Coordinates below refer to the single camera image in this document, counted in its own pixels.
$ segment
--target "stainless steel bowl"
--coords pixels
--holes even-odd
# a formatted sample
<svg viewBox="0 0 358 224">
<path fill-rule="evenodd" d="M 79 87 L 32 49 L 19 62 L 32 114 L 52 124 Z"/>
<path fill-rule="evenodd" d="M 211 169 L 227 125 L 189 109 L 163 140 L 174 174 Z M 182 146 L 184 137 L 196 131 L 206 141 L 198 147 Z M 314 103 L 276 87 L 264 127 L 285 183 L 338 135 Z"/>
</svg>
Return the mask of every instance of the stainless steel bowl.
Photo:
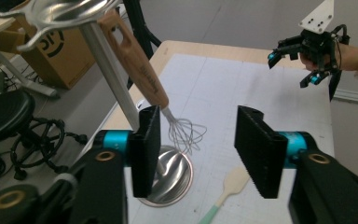
<svg viewBox="0 0 358 224">
<path fill-rule="evenodd" d="M 109 9 L 118 6 L 118 0 L 31 0 L 25 7 L 0 12 L 0 18 L 23 15 L 37 29 L 37 33 L 18 50 L 31 50 L 43 35 L 97 21 Z"/>
<path fill-rule="evenodd" d="M 168 206 L 181 200 L 193 181 L 193 166 L 187 155 L 175 147 L 161 146 L 159 165 L 152 193 L 140 201 L 154 207 Z"/>
</svg>

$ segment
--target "wooden spatula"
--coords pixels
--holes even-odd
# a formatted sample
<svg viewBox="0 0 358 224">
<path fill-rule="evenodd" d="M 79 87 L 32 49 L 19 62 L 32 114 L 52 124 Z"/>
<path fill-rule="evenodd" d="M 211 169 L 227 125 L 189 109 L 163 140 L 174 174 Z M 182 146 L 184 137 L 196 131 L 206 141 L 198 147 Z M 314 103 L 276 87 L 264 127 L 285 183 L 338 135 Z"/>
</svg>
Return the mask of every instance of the wooden spatula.
<svg viewBox="0 0 358 224">
<path fill-rule="evenodd" d="M 225 199 L 232 194 L 238 194 L 242 191 L 248 182 L 250 176 L 243 166 L 232 169 L 225 178 L 224 191 L 212 208 L 208 211 L 205 217 L 202 218 L 200 224 L 211 223 L 214 215 L 216 215 L 220 206 L 223 204 Z"/>
</svg>

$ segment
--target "wooden handle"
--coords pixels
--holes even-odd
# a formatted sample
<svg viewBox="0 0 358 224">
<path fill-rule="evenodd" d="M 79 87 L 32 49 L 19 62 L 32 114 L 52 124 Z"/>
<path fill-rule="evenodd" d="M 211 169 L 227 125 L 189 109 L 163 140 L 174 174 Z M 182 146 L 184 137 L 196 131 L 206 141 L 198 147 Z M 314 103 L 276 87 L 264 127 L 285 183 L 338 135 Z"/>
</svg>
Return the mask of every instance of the wooden handle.
<svg viewBox="0 0 358 224">
<path fill-rule="evenodd" d="M 117 12 L 115 10 L 108 11 L 98 20 L 98 23 L 121 65 L 149 104 L 160 105 L 161 108 L 167 107 L 169 99 L 156 72 L 138 41 Z M 117 28 L 123 35 L 121 43 L 118 43 L 112 34 L 114 28 Z"/>
</svg>

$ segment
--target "robotic arm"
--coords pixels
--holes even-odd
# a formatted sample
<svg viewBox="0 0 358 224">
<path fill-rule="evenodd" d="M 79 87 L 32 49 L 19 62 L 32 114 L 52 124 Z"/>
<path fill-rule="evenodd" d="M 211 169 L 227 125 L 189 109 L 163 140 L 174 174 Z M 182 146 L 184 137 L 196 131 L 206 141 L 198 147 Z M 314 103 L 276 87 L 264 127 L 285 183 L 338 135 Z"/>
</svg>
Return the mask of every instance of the robotic arm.
<svg viewBox="0 0 358 224">
<path fill-rule="evenodd" d="M 159 106 L 142 110 L 139 118 L 136 133 L 97 133 L 92 149 L 43 195 L 31 185 L 0 191 L 0 224 L 128 223 L 124 167 L 131 167 L 133 196 L 145 198 L 160 150 Z"/>
<path fill-rule="evenodd" d="M 358 176 L 323 153 L 309 133 L 275 132 L 263 113 L 239 106 L 235 148 L 264 198 L 277 198 L 283 168 L 296 168 L 294 223 L 358 223 Z"/>
<path fill-rule="evenodd" d="M 278 42 L 278 47 L 268 56 L 269 68 L 272 68 L 285 55 L 290 55 L 291 60 L 298 59 L 298 53 L 305 54 L 318 69 L 312 71 L 301 82 L 300 87 L 306 88 L 309 83 L 318 85 L 328 76 L 332 76 L 330 81 L 330 100 L 333 98 L 341 76 L 340 64 L 337 64 L 335 55 L 337 43 L 349 44 L 350 37 L 347 35 L 347 27 L 339 25 L 332 32 L 326 32 L 325 28 L 334 17 L 334 1 L 325 0 L 315 10 L 313 10 L 300 26 L 304 28 L 300 35 L 286 38 Z M 330 63 L 324 63 L 324 55 L 329 55 Z"/>
</svg>

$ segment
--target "white robot bracket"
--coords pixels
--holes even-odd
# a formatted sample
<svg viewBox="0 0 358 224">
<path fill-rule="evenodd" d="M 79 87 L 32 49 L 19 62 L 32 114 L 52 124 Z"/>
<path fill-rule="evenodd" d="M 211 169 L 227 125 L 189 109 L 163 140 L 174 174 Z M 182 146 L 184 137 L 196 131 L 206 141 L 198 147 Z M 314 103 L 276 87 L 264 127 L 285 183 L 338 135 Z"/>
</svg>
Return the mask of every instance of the white robot bracket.
<svg viewBox="0 0 358 224">
<path fill-rule="evenodd" d="M 324 0 L 299 26 L 315 34 L 322 34 L 334 18 L 334 0 Z"/>
</svg>

